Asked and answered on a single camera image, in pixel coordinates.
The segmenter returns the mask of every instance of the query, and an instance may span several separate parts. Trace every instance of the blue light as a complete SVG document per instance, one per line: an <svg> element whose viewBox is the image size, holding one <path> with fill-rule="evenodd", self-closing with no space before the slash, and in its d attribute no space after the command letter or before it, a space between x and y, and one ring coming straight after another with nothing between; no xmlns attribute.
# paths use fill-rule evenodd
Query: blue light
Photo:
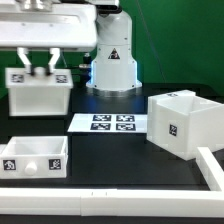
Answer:
<svg viewBox="0 0 224 224"><path fill-rule="evenodd" d="M93 61L91 63L91 79L90 79L90 84L93 84Z"/></svg>

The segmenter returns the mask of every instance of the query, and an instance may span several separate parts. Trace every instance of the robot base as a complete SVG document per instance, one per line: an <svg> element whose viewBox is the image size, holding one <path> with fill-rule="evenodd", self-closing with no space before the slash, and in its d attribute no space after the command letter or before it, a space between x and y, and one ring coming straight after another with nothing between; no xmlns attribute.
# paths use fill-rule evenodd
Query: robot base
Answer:
<svg viewBox="0 0 224 224"><path fill-rule="evenodd" d="M142 93L142 83L138 81L136 88L124 90L124 91L109 91L109 90L100 90L97 88L88 85L87 83L87 92L89 94L103 96L103 97L128 97L132 95L140 95Z"/></svg>

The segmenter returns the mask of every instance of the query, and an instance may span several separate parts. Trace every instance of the white paper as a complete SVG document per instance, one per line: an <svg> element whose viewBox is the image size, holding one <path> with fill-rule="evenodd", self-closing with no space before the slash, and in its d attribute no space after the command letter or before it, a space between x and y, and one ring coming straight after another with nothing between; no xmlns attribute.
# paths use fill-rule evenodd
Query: white paper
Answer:
<svg viewBox="0 0 224 224"><path fill-rule="evenodd" d="M75 114L68 132L146 133L147 115Z"/></svg>

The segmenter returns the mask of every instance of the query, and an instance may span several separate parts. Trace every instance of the white block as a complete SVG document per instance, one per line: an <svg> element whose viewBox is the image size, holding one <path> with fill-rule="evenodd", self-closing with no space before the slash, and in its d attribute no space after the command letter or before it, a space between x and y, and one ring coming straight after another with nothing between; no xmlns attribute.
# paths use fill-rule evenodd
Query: white block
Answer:
<svg viewBox="0 0 224 224"><path fill-rule="evenodd" d="M147 139L189 160L197 147L224 148L224 105L179 91L148 99Z"/></svg>
<svg viewBox="0 0 224 224"><path fill-rule="evenodd" d="M209 148L197 148L196 162L212 191L224 192L224 173Z"/></svg>
<svg viewBox="0 0 224 224"><path fill-rule="evenodd" d="M0 214L81 215L80 190L1 188Z"/></svg>
<svg viewBox="0 0 224 224"><path fill-rule="evenodd" d="M13 137L0 154L0 178L66 177L67 137Z"/></svg>
<svg viewBox="0 0 224 224"><path fill-rule="evenodd" d="M85 192L81 200L82 216L116 216L117 190L92 190Z"/></svg>
<svg viewBox="0 0 224 224"><path fill-rule="evenodd" d="M0 201L0 214L224 218L214 191L0 188Z"/></svg>
<svg viewBox="0 0 224 224"><path fill-rule="evenodd" d="M66 69L31 76L22 68L6 68L6 86L11 116L66 115L73 81Z"/></svg>
<svg viewBox="0 0 224 224"><path fill-rule="evenodd" d="M118 216L224 217L223 192L120 190Z"/></svg>

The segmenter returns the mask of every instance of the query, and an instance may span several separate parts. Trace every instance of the white bin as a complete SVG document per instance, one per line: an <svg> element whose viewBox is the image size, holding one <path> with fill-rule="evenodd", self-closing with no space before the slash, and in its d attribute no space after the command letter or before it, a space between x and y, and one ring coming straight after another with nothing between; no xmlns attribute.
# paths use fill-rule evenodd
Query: white bin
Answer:
<svg viewBox="0 0 224 224"><path fill-rule="evenodd" d="M223 149L224 105L187 90L149 97L147 140L184 160Z"/></svg>
<svg viewBox="0 0 224 224"><path fill-rule="evenodd" d="M66 69L51 76L25 73L25 69L6 68L11 116L66 115L73 81Z"/></svg>
<svg viewBox="0 0 224 224"><path fill-rule="evenodd" d="M66 177L67 137L12 137L0 147L0 178Z"/></svg>

